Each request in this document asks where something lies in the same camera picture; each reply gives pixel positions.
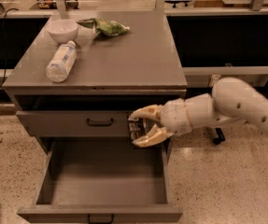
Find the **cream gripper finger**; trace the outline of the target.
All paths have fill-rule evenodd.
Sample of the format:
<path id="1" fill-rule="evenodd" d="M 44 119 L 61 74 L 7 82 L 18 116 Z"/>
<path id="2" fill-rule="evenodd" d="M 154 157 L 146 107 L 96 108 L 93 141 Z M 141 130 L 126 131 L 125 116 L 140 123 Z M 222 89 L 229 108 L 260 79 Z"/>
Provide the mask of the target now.
<path id="1" fill-rule="evenodd" d="M 129 119 L 151 119 L 159 121 L 161 117 L 162 105 L 148 105 L 135 110 Z"/>
<path id="2" fill-rule="evenodd" d="M 155 124 L 148 133 L 133 140 L 133 144 L 138 147 L 152 147 L 171 137 L 173 133 L 165 127 L 159 127 Z"/>

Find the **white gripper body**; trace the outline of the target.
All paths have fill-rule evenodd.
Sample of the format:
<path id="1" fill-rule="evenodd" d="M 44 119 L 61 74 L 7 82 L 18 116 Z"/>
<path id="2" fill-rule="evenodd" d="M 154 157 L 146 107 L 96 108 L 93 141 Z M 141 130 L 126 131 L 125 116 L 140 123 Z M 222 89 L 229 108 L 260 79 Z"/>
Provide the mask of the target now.
<path id="1" fill-rule="evenodd" d="M 168 136 L 180 136 L 192 131 L 192 125 L 183 99 L 168 101 L 160 111 L 160 123 Z"/>

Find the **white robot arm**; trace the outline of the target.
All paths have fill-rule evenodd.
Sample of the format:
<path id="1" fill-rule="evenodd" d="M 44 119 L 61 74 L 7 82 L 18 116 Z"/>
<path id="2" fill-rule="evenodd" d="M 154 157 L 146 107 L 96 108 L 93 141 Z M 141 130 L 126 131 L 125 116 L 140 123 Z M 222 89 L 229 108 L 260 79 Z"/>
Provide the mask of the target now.
<path id="1" fill-rule="evenodd" d="M 245 81 L 225 77 L 215 83 L 210 94 L 145 106 L 135 110 L 129 119 L 156 122 L 147 134 L 133 140 L 138 147 L 154 146 L 197 128 L 220 128 L 240 120 L 256 125 L 268 135 L 268 99 Z"/>

